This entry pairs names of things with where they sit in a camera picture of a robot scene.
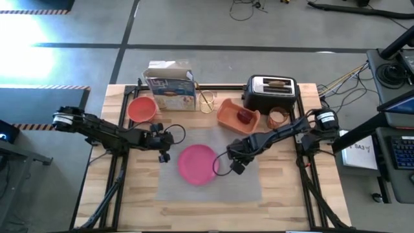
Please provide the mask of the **orange rectangular tray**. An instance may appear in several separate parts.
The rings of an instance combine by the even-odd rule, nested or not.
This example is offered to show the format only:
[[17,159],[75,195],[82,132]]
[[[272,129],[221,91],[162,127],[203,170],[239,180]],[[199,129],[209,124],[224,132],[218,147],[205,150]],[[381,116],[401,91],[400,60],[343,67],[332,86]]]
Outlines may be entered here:
[[243,124],[237,119],[237,112],[240,109],[247,109],[232,102],[231,98],[225,99],[217,111],[217,121],[220,126],[228,128],[242,135],[252,134],[259,124],[261,114],[259,111],[251,111],[254,114],[253,120],[249,124]]

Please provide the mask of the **dark floor mat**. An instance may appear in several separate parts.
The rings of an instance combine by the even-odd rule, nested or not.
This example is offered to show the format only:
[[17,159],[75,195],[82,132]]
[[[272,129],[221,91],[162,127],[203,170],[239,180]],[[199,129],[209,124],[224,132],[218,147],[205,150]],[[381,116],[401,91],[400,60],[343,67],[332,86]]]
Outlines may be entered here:
[[9,124],[51,124],[62,106],[85,109],[86,89],[0,88],[0,120]]

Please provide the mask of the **orange translucent glass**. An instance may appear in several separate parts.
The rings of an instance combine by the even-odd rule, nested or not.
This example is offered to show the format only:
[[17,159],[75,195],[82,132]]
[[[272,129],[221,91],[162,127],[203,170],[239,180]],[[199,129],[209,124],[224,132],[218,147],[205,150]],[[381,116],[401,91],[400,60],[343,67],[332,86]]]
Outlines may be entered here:
[[280,107],[274,107],[270,110],[267,117],[267,126],[270,129],[276,129],[284,124],[289,117],[289,114]]

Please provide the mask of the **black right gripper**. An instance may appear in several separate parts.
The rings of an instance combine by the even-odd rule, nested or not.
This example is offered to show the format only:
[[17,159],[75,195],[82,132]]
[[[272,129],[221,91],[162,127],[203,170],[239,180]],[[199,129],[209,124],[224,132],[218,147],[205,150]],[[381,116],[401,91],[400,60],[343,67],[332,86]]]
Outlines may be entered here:
[[243,155],[258,155],[263,152],[263,134],[254,133],[237,144],[229,144],[226,147],[227,157],[230,160],[236,160]]

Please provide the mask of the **blue cereal box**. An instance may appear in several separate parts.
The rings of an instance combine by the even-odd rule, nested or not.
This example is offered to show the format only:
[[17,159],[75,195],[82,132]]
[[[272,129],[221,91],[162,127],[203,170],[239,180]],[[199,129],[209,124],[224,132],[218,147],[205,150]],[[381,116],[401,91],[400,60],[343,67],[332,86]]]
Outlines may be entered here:
[[160,110],[196,110],[196,86],[188,60],[150,61],[142,76]]

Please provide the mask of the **red apple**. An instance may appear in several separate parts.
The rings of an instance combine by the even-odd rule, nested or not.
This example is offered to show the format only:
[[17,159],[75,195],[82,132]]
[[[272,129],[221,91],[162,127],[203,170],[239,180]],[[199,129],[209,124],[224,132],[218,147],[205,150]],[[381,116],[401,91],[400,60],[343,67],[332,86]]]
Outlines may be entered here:
[[243,124],[249,124],[253,120],[254,114],[247,109],[240,109],[237,112],[237,119]]

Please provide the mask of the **coral red bowl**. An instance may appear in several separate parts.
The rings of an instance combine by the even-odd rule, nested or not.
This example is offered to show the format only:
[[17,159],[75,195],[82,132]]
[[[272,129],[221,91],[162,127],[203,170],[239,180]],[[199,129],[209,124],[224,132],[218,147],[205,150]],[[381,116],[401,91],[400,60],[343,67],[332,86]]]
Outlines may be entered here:
[[147,96],[137,97],[127,107],[128,117],[137,123],[152,121],[157,113],[155,101]]

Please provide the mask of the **gold wire cup holder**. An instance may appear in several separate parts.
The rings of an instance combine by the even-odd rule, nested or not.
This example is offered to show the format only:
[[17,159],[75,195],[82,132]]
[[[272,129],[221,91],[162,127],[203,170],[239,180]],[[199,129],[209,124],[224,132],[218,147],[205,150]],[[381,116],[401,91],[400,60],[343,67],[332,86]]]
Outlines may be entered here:
[[201,91],[199,94],[199,107],[203,113],[214,111],[215,96],[211,91]]

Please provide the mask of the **grey woven placemat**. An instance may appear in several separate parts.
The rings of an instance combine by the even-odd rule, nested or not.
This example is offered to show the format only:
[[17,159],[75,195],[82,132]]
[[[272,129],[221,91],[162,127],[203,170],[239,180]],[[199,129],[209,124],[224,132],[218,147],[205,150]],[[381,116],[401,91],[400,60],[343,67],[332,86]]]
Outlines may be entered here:
[[[232,161],[227,157],[226,147],[235,139],[241,138],[243,138],[242,135],[220,126],[188,129],[184,140],[179,144],[172,145],[168,151],[171,160],[160,165],[157,199],[226,203],[260,201],[262,193],[257,161],[251,162],[241,175],[230,170]],[[203,186],[187,183],[178,171],[177,162],[180,152],[194,144],[209,146],[217,153],[216,160],[219,168],[216,177]]]

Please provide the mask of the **pink plastic plate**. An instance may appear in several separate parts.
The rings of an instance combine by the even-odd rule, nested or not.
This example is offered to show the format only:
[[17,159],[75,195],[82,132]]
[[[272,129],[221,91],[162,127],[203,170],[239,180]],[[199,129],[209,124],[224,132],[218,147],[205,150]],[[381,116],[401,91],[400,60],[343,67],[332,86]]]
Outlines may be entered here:
[[188,146],[178,157],[179,174],[189,184],[195,186],[208,184],[216,177],[219,168],[216,158],[217,153],[209,146],[203,144]]

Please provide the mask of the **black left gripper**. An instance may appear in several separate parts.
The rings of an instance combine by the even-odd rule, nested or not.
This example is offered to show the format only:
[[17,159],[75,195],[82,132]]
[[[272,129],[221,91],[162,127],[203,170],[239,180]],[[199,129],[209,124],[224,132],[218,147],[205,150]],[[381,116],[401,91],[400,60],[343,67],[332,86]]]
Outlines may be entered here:
[[142,147],[144,151],[159,151],[159,163],[167,163],[171,160],[171,156],[168,153],[171,148],[171,144],[162,143],[162,140],[173,140],[173,135],[164,129],[162,123],[152,124],[151,130],[144,133],[144,145]]

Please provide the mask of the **black keyboard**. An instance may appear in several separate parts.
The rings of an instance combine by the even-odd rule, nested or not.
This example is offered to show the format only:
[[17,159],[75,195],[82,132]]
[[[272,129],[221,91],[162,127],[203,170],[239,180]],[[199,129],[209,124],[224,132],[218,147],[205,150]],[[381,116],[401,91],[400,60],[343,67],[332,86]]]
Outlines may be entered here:
[[390,143],[395,168],[414,170],[414,136],[391,137]]

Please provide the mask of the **grey operator desk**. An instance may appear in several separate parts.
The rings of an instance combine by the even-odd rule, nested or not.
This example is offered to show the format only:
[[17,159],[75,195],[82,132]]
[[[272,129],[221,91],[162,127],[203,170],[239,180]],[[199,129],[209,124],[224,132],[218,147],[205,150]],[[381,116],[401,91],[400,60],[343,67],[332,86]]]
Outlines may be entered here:
[[[414,74],[413,66],[404,64],[404,50],[395,53],[389,59],[382,59],[381,50],[367,51],[368,65],[373,75],[380,105],[394,99],[412,89],[406,80]],[[374,136],[376,162],[380,171],[378,183],[385,203],[388,202],[387,188],[384,181],[391,183],[395,199],[399,203],[414,204],[414,170],[398,170],[391,158],[391,137],[414,136],[414,129],[399,129],[388,125],[384,113],[360,124],[358,127],[341,136],[332,145],[334,152],[342,151],[350,145],[369,136]]]

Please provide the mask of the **white label paper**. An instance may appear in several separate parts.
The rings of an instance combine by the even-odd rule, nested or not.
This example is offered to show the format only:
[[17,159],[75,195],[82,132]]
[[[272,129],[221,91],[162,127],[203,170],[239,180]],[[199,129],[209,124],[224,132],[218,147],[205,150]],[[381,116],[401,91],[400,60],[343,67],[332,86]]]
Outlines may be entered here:
[[344,166],[377,170],[375,148],[372,136],[366,137],[342,150]]

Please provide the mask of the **black toaster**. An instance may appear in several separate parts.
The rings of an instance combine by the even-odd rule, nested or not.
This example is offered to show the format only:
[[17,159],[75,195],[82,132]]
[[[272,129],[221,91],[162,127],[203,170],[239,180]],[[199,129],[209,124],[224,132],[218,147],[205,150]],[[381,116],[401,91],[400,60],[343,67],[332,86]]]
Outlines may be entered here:
[[[268,83],[272,81],[285,82],[285,86],[270,87]],[[299,93],[297,81],[291,77],[255,74],[249,77],[246,85],[243,86],[241,100],[244,108],[268,115],[274,107],[290,111]]]

